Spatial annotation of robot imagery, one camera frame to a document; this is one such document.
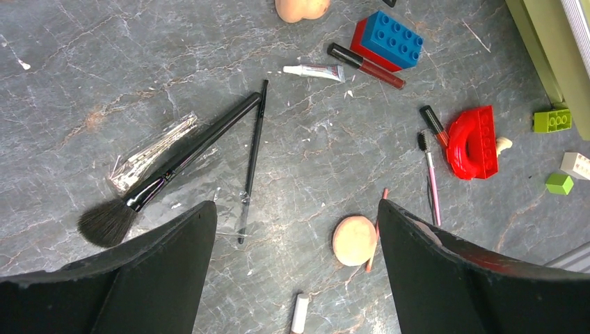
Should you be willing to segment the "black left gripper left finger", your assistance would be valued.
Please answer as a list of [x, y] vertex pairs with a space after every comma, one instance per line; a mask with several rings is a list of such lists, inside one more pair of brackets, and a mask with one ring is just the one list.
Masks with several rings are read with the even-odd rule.
[[191, 333], [217, 226], [204, 201], [57, 271], [1, 279], [2, 333]]

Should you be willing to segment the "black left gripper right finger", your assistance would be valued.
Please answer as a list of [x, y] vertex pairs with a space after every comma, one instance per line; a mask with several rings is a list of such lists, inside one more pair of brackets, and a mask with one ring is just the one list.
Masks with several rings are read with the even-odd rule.
[[589, 275], [482, 248], [398, 204], [378, 206], [402, 333], [588, 333]]

